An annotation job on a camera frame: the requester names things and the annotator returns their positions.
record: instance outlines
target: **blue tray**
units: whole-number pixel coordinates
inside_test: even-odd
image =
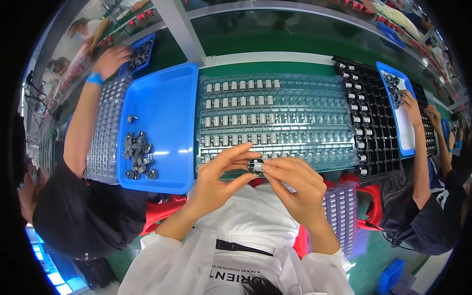
[[[124,188],[185,194],[194,181],[194,117],[198,67],[194,63],[169,67],[132,82],[126,92],[118,130],[117,178]],[[138,119],[127,122],[128,115]],[[157,179],[144,175],[128,179],[132,161],[121,155],[128,132],[144,131],[152,143]]]
[[[141,70],[141,69],[143,69],[143,68],[145,68],[149,65],[149,60],[151,59],[152,47],[154,46],[154,39],[156,39],[156,32],[147,35],[146,37],[142,38],[141,40],[139,40],[138,42],[136,42],[136,43],[134,43],[130,46],[131,50],[134,51],[135,48],[141,46],[141,44],[145,43],[149,39],[152,39],[152,42],[151,42],[151,47],[149,48],[149,54],[148,54],[147,61],[143,65],[141,65],[140,67],[137,67],[136,69],[134,69],[131,73],[139,71],[139,70]],[[119,68],[118,76],[121,76],[126,72],[126,68],[128,67],[128,63],[129,62],[126,62],[126,63],[121,65],[121,67]]]
[[[384,63],[381,63],[380,61],[376,62],[375,64],[377,66],[377,70],[379,70],[379,74],[380,74],[380,77],[382,77],[382,82],[384,83],[385,85],[385,91],[387,92],[388,94],[388,98],[390,99],[390,105],[392,107],[392,112],[393,112],[393,116],[395,118],[395,127],[396,127],[396,133],[398,135],[398,147],[400,148],[400,152],[402,155],[404,156],[411,156],[411,155],[414,155],[414,149],[408,149],[408,150],[404,150],[402,148],[402,138],[400,136],[400,130],[398,128],[398,119],[396,117],[396,113],[395,113],[395,108],[393,106],[393,101],[392,101],[392,97],[390,96],[390,92],[388,91],[388,88],[387,88],[387,83],[385,82],[385,78],[384,76],[382,75],[382,71],[385,71],[389,74],[392,74],[392,75],[395,75],[397,76],[398,78],[401,78],[401,79],[404,79],[405,80],[405,88],[407,90],[409,90],[411,92],[411,94],[413,95],[413,97],[416,99],[416,96],[414,94],[414,91],[413,91],[413,87],[412,87],[412,84],[410,82],[410,79],[408,79],[408,76],[405,75],[404,73],[400,72],[399,70],[395,69],[395,68],[392,68],[391,66],[388,66]]]

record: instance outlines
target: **worker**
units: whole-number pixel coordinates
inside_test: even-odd
[[[459,181],[456,170],[452,168],[452,150],[447,147],[440,115],[434,106],[428,106],[426,110],[438,135],[441,170],[445,181],[443,188],[430,189],[425,131],[418,102],[407,90],[401,90],[401,94],[402,107],[408,113],[414,129],[413,175],[405,173],[410,180],[398,194],[382,196],[384,215],[379,227],[392,239],[393,246],[400,246],[405,242],[421,254],[440,255],[451,250],[458,241],[472,192],[467,195],[464,183]],[[389,190],[389,183],[390,181],[384,183],[383,192]]]
[[[326,185],[306,162],[264,160],[268,183],[254,188],[251,173],[220,180],[261,157],[251,147],[225,149],[198,168],[188,202],[141,239],[118,294],[354,294],[322,207]],[[302,260],[292,248],[300,224],[313,250]]]
[[[62,159],[42,187],[25,173],[18,191],[25,220],[51,248],[73,259],[89,260],[125,248],[142,232],[147,200],[156,196],[83,179],[103,80],[131,54],[127,46],[118,45],[97,60],[70,121]]]

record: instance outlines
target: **clear plastic tray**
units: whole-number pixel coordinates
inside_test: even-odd
[[[276,79],[280,88],[274,88]],[[253,89],[248,89],[250,80]],[[262,88],[257,88],[257,80],[262,81]],[[220,91],[215,91],[216,83]],[[206,92],[209,84],[211,92]],[[350,110],[338,77],[201,77],[200,93],[197,166],[244,142],[252,142],[252,149],[261,152],[263,158],[300,157],[320,172],[358,164]],[[223,177],[241,173],[233,170]]]

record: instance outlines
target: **stack of plastic trays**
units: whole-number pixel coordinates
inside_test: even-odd
[[[358,164],[338,77],[265,74],[200,79],[196,165],[252,142],[262,158],[300,157],[316,171]],[[230,171],[223,178],[234,178]]]
[[[357,222],[356,182],[345,182],[326,190],[323,200],[325,216],[341,245],[344,256],[352,254]],[[308,253],[312,252],[308,237]]]
[[[87,155],[87,179],[117,184],[116,160],[121,109],[132,78],[117,77],[103,86],[98,107],[97,124]]]

